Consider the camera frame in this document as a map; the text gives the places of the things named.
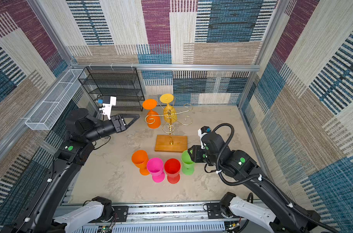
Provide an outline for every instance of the white mesh basket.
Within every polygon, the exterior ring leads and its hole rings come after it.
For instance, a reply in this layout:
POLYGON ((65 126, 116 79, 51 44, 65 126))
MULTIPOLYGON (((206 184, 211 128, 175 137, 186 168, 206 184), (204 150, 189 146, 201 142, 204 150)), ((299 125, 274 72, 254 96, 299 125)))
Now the white mesh basket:
POLYGON ((81 83, 78 81, 80 75, 81 78, 86 76, 82 69, 69 70, 25 124, 31 130, 51 130, 80 87, 81 83))

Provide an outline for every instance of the wooden block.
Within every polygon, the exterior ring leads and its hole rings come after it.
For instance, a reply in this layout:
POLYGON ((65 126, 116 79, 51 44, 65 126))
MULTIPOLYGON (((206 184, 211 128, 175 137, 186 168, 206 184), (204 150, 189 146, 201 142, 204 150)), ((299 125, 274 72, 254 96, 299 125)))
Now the wooden block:
POLYGON ((183 152, 188 150, 187 136, 171 135, 171 139, 173 141, 172 145, 170 145, 169 135, 157 135, 154 151, 183 152))

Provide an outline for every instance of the concrete floor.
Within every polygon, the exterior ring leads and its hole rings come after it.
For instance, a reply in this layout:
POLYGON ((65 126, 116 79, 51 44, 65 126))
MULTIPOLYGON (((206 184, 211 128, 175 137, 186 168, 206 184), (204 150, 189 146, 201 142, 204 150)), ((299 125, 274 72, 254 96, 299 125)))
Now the concrete floor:
MULTIPOLYGON (((176 107, 177 111, 185 108, 176 107)), ((157 134, 165 134, 161 126, 157 129, 148 128, 144 121, 147 110, 133 112, 140 114, 140 118, 126 131, 113 134, 108 144, 91 153, 85 166, 81 169, 77 182, 72 192, 70 203, 83 203, 96 196, 109 198, 114 203, 119 202, 149 202, 149 201, 204 201, 219 200, 226 192, 246 198, 249 189, 243 185, 225 185, 216 173, 205 173, 204 164, 195 164, 195 172, 186 176, 180 172, 180 181, 170 184, 167 179, 155 183, 151 175, 142 176, 139 169, 131 162, 132 154, 137 150, 145 150, 148 157, 159 157, 164 162, 170 158, 179 161, 181 153, 155 152, 154 145, 157 134)), ((230 123, 235 128, 235 134, 229 147, 231 150, 243 150, 257 161, 250 139, 241 119, 239 110, 234 105, 207 105, 194 107, 188 112, 193 123, 189 126, 175 124, 174 135, 188 136, 188 147, 199 145, 197 130, 202 126, 215 128, 221 123, 230 123)), ((178 120, 183 120, 187 114, 178 115, 178 120)), ((224 140, 230 133, 229 127, 217 130, 224 140)), ((102 145, 107 139, 101 139, 96 147, 102 145)))

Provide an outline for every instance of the patterned wall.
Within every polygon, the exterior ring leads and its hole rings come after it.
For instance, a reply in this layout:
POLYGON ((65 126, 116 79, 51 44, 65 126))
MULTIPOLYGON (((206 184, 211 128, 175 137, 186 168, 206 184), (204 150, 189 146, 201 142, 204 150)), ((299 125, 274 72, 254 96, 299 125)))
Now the patterned wall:
POLYGON ((277 0, 38 0, 78 63, 253 64, 277 0))
POLYGON ((26 0, 0 0, 0 140, 66 67, 26 0))
POLYGON ((50 131, 27 130, 0 163, 0 229, 27 206, 65 138, 65 118, 78 108, 96 116, 97 108, 81 86, 50 131))
POLYGON ((290 0, 276 32, 242 108, 263 166, 353 233, 353 0, 290 0))
MULTIPOLYGON (((0 141, 67 67, 26 0, 0 0, 0 141)), ((51 131, 28 130, 0 162, 0 228, 28 204, 71 109, 96 107, 80 88, 51 131)))
POLYGON ((175 105, 238 104, 249 72, 138 71, 146 98, 171 93, 175 105))

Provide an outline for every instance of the aluminum frame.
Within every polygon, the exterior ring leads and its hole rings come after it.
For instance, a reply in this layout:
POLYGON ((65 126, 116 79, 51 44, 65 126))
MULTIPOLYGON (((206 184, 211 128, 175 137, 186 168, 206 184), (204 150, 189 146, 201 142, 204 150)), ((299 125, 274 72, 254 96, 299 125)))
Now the aluminum frame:
POLYGON ((137 70, 199 70, 199 71, 259 71, 259 65, 207 65, 207 64, 138 64, 138 63, 87 63, 73 64, 75 69, 85 67, 134 67, 137 70))
MULTIPOLYGON (((239 218, 209 219, 204 210, 206 203, 219 203, 219 201, 185 201, 185 202, 152 202, 152 203, 114 203, 112 206, 127 205, 129 207, 127 220, 119 224, 141 223, 189 223, 213 221, 238 221, 239 218)), ((267 208, 259 199, 254 204, 267 208)), ((62 216, 82 207, 82 204, 65 204, 57 207, 53 217, 62 216)), ((109 223, 89 223, 85 226, 103 226, 109 223)))
POLYGON ((68 51, 67 47, 61 42, 60 38, 58 37, 57 33, 53 29, 52 25, 50 24, 45 12, 40 7, 38 0, 27 0, 31 9, 39 19, 40 23, 44 27, 44 30, 47 32, 49 38, 52 40, 53 44, 57 48, 58 52, 62 56, 62 58, 67 63, 68 67, 72 65, 72 59, 70 52, 68 51))
POLYGON ((242 112, 241 109, 239 109, 239 112, 240 112, 242 121, 244 122, 245 129, 246 129, 246 132, 248 133, 248 136, 249 136, 251 145, 253 146, 253 149, 254 149, 254 152, 255 152, 255 156, 256 156, 257 159, 258 159, 259 166, 262 168, 264 174, 266 174, 266 176, 268 176, 268 172, 267 172, 266 168, 263 166, 263 160, 262 160, 262 158, 259 156, 259 151, 258 151, 257 144, 255 143, 254 138, 253 138, 253 135, 251 134, 249 125, 248 125, 248 123, 247 123, 246 120, 245 120, 244 113, 242 112))
POLYGON ((64 78, 65 74, 69 72, 70 68, 66 68, 59 77, 53 82, 53 84, 48 88, 43 96, 39 98, 38 101, 30 108, 27 113, 18 120, 17 124, 7 133, 7 135, 0 141, 0 162, 3 157, 12 149, 12 147, 18 142, 22 135, 29 129, 25 125, 26 120, 31 116, 31 114, 39 107, 43 100, 52 92, 52 90, 58 85, 61 79, 64 78))
MULTIPOLYGON (((257 59, 255 61, 256 65, 260 65, 260 62, 261 62, 263 54, 265 52, 267 52, 268 45, 269 45, 269 43, 270 43, 270 41, 272 39, 272 35, 274 34, 275 29, 276 29, 276 27, 278 25, 278 22, 279 22, 279 19, 281 17, 281 14, 286 9, 286 6, 288 5, 290 0, 279 0, 279 1, 280 2, 278 3, 278 7, 272 13, 272 18, 271 18, 270 22, 268 23, 268 24, 270 24, 270 26, 269 26, 269 28, 267 27, 268 31, 265 32, 265 38, 264 38, 264 42, 263 42, 262 48, 259 51, 257 59)), ((248 78, 248 80, 247 80, 247 82, 246 82, 246 84, 244 86, 244 90, 242 92, 241 99, 240 99, 240 102, 238 104, 238 108, 239 109, 241 109, 242 106, 244 105, 245 99, 247 98, 247 96, 249 94, 251 85, 253 84, 256 75, 257 75, 257 72, 249 74, 249 78, 248 78)))

